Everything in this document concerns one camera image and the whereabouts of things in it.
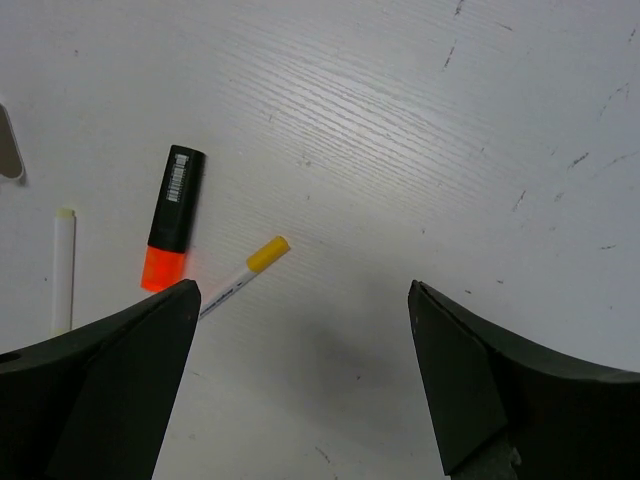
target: barcode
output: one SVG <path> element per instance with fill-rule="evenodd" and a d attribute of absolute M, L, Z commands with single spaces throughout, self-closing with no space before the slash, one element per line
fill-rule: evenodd
<path fill-rule="evenodd" d="M 169 181 L 169 190 L 167 191 L 167 200 L 170 202 L 180 201 L 180 193 L 184 183 L 184 168 L 189 157 L 186 155 L 176 155 L 176 163 L 171 171 L 171 180 Z"/>

